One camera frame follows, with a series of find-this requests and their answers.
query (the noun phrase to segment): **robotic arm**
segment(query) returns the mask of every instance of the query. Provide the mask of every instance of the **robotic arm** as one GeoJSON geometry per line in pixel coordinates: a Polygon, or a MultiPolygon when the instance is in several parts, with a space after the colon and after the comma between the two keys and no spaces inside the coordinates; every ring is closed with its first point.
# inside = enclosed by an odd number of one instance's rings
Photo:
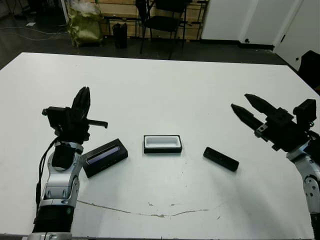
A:
{"type": "Polygon", "coordinates": [[[90,91],[83,87],[73,100],[72,107],[44,109],[57,138],[52,142],[54,152],[48,159],[49,178],[42,196],[41,176],[46,151],[39,166],[36,187],[37,214],[28,240],[71,240],[71,225],[79,191],[79,172],[83,166],[84,141],[89,140],[89,125],[108,127],[104,121],[87,119],[90,91]]]}
{"type": "Polygon", "coordinates": [[[285,109],[276,109],[267,101],[245,94],[250,104],[266,115],[262,123],[245,108],[232,104],[234,113],[254,130],[258,138],[271,141],[272,148],[287,152],[286,157],[295,164],[303,180],[314,238],[320,240],[320,137],[310,131],[316,117],[316,100],[307,99],[293,110],[294,118],[285,109]]]}

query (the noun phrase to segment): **floor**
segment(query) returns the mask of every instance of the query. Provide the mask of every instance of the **floor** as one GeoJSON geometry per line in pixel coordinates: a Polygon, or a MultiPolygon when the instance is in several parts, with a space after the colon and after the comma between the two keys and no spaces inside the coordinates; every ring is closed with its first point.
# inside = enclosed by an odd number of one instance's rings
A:
{"type": "MultiPolygon", "coordinates": [[[[128,38],[128,46],[124,49],[115,48],[112,37],[106,37],[101,47],[82,46],[77,48],[72,46],[67,33],[53,35],[23,28],[3,29],[26,27],[28,22],[36,22],[34,26],[28,27],[33,30],[47,33],[66,31],[66,28],[63,27],[66,24],[63,15],[29,17],[28,19],[15,19],[11,15],[3,17],[0,19],[0,69],[22,52],[159,60],[167,60],[169,57],[170,42],[167,40],[146,40],[143,53],[140,54],[141,39],[138,38],[128,38]],[[13,34],[30,39],[50,39],[35,41],[13,34]]],[[[175,45],[172,60],[286,65],[286,62],[270,50],[239,48],[236,45],[201,44],[199,41],[185,42],[183,49],[181,46],[182,42],[175,45]]]]}

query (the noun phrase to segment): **chair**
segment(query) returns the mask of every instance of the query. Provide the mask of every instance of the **chair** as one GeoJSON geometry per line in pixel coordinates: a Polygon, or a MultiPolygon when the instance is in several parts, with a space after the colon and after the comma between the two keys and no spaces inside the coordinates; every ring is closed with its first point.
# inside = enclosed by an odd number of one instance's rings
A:
{"type": "Polygon", "coordinates": [[[301,65],[298,75],[310,87],[315,89],[320,86],[320,54],[308,51],[301,57],[301,65]]]}
{"type": "Polygon", "coordinates": [[[151,5],[149,5],[149,0],[136,0],[135,5],[139,11],[139,16],[142,23],[142,43],[140,48],[140,54],[144,46],[146,29],[150,29],[150,37],[152,39],[152,29],[165,31],[170,33],[170,39],[172,38],[172,33],[174,32],[174,38],[172,42],[172,47],[169,55],[169,60],[171,58],[172,52],[174,50],[175,41],[177,37],[177,32],[180,26],[180,21],[182,14],[184,13],[184,24],[183,24],[183,39],[182,48],[184,47],[185,41],[185,31],[186,31],[186,12],[187,5],[185,0],[154,0],[151,5]],[[150,17],[150,10],[155,4],[155,7],[159,10],[172,12],[172,17],[169,16],[153,16],[150,17]],[[175,13],[179,13],[178,18],[174,18],[175,13]]]}

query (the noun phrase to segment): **black bin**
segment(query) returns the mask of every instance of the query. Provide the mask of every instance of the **black bin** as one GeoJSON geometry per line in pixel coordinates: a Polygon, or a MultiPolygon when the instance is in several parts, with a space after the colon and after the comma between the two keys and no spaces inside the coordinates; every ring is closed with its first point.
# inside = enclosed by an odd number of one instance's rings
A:
{"type": "Polygon", "coordinates": [[[128,25],[126,23],[122,25],[120,25],[119,23],[113,25],[112,31],[116,48],[124,49],[127,47],[127,30],[128,25]]]}

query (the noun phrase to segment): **cable on floor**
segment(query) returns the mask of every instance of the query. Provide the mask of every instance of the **cable on floor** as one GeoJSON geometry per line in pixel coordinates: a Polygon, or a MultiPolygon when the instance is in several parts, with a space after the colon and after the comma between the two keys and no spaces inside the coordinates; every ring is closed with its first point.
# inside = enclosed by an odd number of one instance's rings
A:
{"type": "Polygon", "coordinates": [[[57,34],[56,32],[39,31],[39,30],[35,30],[35,29],[28,28],[28,27],[23,27],[23,26],[10,26],[10,27],[2,27],[2,28],[0,28],[0,30],[3,30],[3,29],[28,29],[28,30],[35,31],[35,32],[38,32],[38,33],[42,33],[42,34],[57,34]]]}
{"type": "Polygon", "coordinates": [[[18,36],[18,37],[21,37],[21,38],[25,38],[25,39],[28,39],[28,40],[32,40],[32,41],[45,41],[45,40],[52,39],[53,37],[55,37],[58,34],[66,34],[66,33],[68,33],[67,31],[60,32],[61,29],[54,33],[54,32],[39,31],[39,30],[30,29],[30,28],[21,27],[21,26],[12,26],[12,27],[2,27],[2,28],[0,28],[0,30],[3,30],[3,29],[28,29],[28,30],[39,32],[39,33],[42,33],[42,34],[51,34],[52,35],[51,37],[44,38],[44,39],[34,39],[34,38],[29,38],[29,37],[26,37],[26,36],[19,35],[19,34],[16,34],[16,33],[12,33],[12,32],[0,32],[0,34],[15,35],[15,36],[18,36]]]}

